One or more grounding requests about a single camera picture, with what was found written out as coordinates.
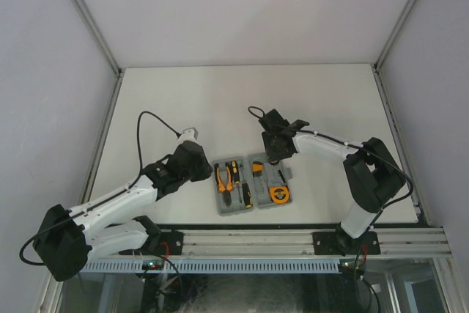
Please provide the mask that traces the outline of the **black yellow screwdriver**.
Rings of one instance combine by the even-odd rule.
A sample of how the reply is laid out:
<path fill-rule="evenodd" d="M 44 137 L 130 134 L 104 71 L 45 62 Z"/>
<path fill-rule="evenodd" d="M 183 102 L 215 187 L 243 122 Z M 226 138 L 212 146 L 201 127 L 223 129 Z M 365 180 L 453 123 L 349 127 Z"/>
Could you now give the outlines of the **black yellow screwdriver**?
<path fill-rule="evenodd" d="M 244 201 L 245 207 L 246 208 L 253 207 L 251 192 L 250 192 L 250 188 L 247 182 L 244 182 L 242 184 L 242 192 L 243 192 L 243 201 Z"/>
<path fill-rule="evenodd" d="M 232 182 L 235 185 L 240 184 L 240 170 L 237 161 L 231 161 L 231 173 L 232 173 Z"/>

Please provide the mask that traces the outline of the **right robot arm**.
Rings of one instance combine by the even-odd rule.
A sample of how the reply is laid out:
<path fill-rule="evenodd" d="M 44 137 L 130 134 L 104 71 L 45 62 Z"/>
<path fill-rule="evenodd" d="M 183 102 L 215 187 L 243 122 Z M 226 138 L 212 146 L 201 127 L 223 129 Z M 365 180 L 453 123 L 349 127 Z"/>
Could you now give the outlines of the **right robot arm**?
<path fill-rule="evenodd" d="M 263 127 L 262 140 L 271 164 L 295 154 L 338 158 L 353 199 L 347 216 L 336 226 L 332 246 L 340 254 L 360 249 L 363 238 L 383 211 L 412 195 L 411 178 L 399 168 L 384 142 L 371 137 L 361 143 L 309 130 L 309 123 L 290 123 L 276 109 L 256 115 Z"/>

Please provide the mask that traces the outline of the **small black screwdriver bit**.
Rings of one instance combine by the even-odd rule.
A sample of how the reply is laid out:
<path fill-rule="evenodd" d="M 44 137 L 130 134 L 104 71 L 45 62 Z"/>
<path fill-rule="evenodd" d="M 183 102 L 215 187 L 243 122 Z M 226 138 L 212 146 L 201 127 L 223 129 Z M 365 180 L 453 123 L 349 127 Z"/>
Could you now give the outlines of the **small black screwdriver bit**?
<path fill-rule="evenodd" d="M 282 183 L 286 184 L 287 181 L 286 181 L 286 179 L 285 179 L 285 177 L 284 177 L 283 172 L 282 172 L 281 170 L 278 170 L 278 174 L 279 174 L 279 177 L 280 177 L 281 180 L 282 180 Z"/>

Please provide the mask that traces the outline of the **black electrical tape roll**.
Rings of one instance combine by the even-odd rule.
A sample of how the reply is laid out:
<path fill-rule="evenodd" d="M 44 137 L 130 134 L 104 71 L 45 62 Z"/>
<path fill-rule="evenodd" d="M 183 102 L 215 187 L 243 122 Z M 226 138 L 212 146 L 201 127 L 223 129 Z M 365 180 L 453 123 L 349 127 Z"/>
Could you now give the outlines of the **black electrical tape roll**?
<path fill-rule="evenodd" d="M 272 160 L 268 160 L 267 162 L 273 166 L 278 165 L 280 163 L 280 161 L 272 161 Z"/>

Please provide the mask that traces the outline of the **hex key set orange holder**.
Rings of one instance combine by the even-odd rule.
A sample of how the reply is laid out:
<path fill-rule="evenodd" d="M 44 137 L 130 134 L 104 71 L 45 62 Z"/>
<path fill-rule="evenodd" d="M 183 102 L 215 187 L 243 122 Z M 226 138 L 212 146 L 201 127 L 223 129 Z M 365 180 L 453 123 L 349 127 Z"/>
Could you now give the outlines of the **hex key set orange holder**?
<path fill-rule="evenodd" d="M 254 161 L 252 163 L 252 175 L 253 177 L 261 177 L 264 170 L 264 164 L 261 161 Z"/>

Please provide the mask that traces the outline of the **orange handled pliers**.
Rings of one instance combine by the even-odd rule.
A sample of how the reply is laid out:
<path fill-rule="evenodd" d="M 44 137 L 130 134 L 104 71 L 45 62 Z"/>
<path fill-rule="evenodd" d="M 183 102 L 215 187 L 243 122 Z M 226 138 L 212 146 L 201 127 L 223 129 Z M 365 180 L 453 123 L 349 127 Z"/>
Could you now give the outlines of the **orange handled pliers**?
<path fill-rule="evenodd" d="M 232 172 L 229 167 L 229 164 L 226 164 L 225 168 L 226 168 L 226 182 L 222 180 L 221 168 L 218 163 L 215 165 L 215 180 L 218 186 L 218 192 L 221 193 L 224 204 L 227 207 L 231 207 L 232 206 L 231 192 L 234 190 L 233 182 L 232 182 Z"/>

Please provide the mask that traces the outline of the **grey plastic tool case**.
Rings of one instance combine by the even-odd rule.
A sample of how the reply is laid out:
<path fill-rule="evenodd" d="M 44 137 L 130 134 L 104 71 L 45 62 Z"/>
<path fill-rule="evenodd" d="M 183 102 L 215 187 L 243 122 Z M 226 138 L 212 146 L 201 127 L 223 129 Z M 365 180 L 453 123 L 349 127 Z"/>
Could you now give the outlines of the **grey plastic tool case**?
<path fill-rule="evenodd" d="M 240 184 L 235 185 L 233 183 L 234 190 L 231 192 L 232 206 L 227 207 L 222 199 L 221 193 L 218 192 L 218 186 L 215 180 L 215 165 L 218 163 L 221 168 L 221 177 L 226 182 L 226 168 L 225 165 L 231 161 L 237 161 L 240 170 Z M 254 161 L 261 161 L 264 164 L 264 170 L 261 177 L 253 177 L 252 175 L 252 163 Z M 282 183 L 279 177 L 278 170 L 281 170 L 287 181 L 286 184 Z M 278 165 L 270 165 L 267 162 L 267 155 L 263 153 L 251 154 L 247 157 L 231 157 L 224 158 L 213 163 L 213 179 L 215 187 L 215 200 L 218 208 L 218 212 L 221 216 L 233 216 L 241 213 L 251 212 L 252 210 L 259 208 L 261 210 L 278 208 L 286 205 L 290 205 L 293 202 L 292 192 L 290 191 L 289 181 L 293 178 L 291 169 L 280 162 Z M 250 188 L 253 207 L 246 208 L 243 201 L 242 184 L 248 183 Z M 290 192 L 290 201 L 285 204 L 276 204 L 270 199 L 269 189 L 273 186 L 286 185 Z"/>

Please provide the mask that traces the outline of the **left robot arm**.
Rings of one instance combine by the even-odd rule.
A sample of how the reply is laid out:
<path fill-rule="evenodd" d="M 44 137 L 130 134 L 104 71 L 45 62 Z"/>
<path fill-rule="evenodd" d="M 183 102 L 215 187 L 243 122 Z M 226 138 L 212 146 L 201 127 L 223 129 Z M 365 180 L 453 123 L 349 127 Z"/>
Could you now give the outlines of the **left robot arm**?
<path fill-rule="evenodd" d="M 122 219 L 212 173 L 203 147 L 184 141 L 173 154 L 144 167 L 135 185 L 70 209 L 51 207 L 33 248 L 56 281 L 67 281 L 88 262 L 119 251 L 139 249 L 153 254 L 160 247 L 158 227 L 147 216 L 127 223 Z"/>

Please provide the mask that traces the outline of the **orange tape measure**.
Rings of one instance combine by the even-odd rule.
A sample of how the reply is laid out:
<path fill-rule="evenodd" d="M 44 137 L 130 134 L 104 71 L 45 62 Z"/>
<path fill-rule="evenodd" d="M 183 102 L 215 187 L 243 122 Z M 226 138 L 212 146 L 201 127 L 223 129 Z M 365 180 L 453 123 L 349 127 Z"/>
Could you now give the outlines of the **orange tape measure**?
<path fill-rule="evenodd" d="M 276 204 L 285 204 L 290 201 L 290 192 L 286 185 L 270 187 L 270 199 Z"/>

